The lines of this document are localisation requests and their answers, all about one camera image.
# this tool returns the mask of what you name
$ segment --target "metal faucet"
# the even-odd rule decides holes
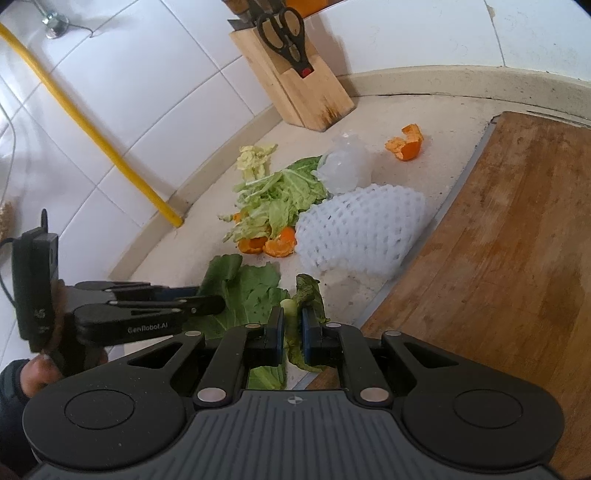
[[[74,28],[83,28],[85,30],[90,31],[90,37],[94,35],[94,31],[87,27],[82,27],[81,25],[74,25],[70,23],[70,19],[65,15],[54,12],[51,10],[47,10],[39,0],[21,0],[21,1],[28,1],[35,5],[39,13],[43,16],[42,22],[45,25],[45,36],[47,38],[60,38],[66,34],[69,27]]]

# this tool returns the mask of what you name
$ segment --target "orange object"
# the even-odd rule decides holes
[[[277,238],[267,240],[262,250],[270,257],[287,257],[294,252],[297,245],[296,230],[291,226],[286,226]]]
[[[257,238],[243,238],[238,241],[238,250],[243,254],[256,255],[262,253],[263,247],[267,242],[266,236],[259,236]]]
[[[329,6],[328,0],[287,0],[287,7],[292,7],[303,17],[309,17]]]
[[[401,137],[391,138],[386,142],[386,150],[390,150],[396,158],[402,161],[417,158],[423,144],[423,134],[417,124],[407,125],[402,129],[406,140]]]

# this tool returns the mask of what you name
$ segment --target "scissors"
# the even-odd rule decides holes
[[[285,19],[285,15],[291,13],[295,15],[300,23],[300,27],[296,33],[294,33],[289,23]],[[269,39],[265,32],[265,23],[270,22],[273,32],[275,32],[276,38],[272,38],[275,41],[273,43]],[[302,78],[306,78],[310,73],[314,71],[312,65],[308,60],[306,54],[306,34],[304,33],[304,19],[298,13],[298,11],[292,7],[282,7],[280,9],[273,8],[273,13],[263,13],[258,17],[256,21],[256,28],[261,36],[263,42],[274,52],[285,58],[292,66],[292,68]]]

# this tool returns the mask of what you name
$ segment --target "plastic bag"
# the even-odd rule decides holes
[[[316,177],[331,194],[352,192],[371,183],[372,161],[365,144],[354,134],[334,139],[334,148],[322,156]]]

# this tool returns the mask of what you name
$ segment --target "wooden knife block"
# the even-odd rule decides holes
[[[353,101],[306,36],[314,71],[306,78],[261,40],[256,28],[230,33],[283,120],[323,132],[355,108]]]

